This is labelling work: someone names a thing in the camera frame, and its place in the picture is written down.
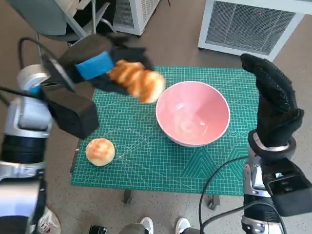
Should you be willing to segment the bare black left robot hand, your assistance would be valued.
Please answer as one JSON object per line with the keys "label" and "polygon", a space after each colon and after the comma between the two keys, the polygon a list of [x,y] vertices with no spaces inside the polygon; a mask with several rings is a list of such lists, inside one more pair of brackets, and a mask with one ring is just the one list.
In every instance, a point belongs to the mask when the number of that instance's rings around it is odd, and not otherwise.
{"label": "bare black left robot hand", "polygon": [[75,84],[87,81],[105,92],[127,95],[126,88],[108,76],[119,60],[140,62],[148,70],[154,70],[146,49],[130,46],[129,39],[130,36],[123,33],[88,35],[74,43],[58,62]]}

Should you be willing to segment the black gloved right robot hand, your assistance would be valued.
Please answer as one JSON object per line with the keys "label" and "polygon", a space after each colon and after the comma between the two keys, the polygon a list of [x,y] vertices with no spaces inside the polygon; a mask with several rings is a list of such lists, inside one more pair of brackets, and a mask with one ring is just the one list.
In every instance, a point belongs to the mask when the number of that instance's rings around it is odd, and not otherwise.
{"label": "black gloved right robot hand", "polygon": [[242,68],[255,75],[259,91],[256,132],[266,147],[284,146],[303,122],[292,81],[264,58],[240,56]]}

